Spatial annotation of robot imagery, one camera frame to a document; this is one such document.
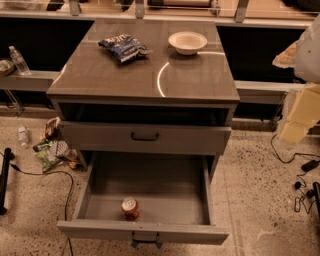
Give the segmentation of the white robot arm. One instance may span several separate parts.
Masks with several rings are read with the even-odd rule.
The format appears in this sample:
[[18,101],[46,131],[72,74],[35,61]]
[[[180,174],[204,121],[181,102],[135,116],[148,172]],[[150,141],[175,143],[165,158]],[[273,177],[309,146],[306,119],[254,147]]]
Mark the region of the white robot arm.
[[320,24],[313,23],[300,36],[294,73],[306,82],[320,82]]

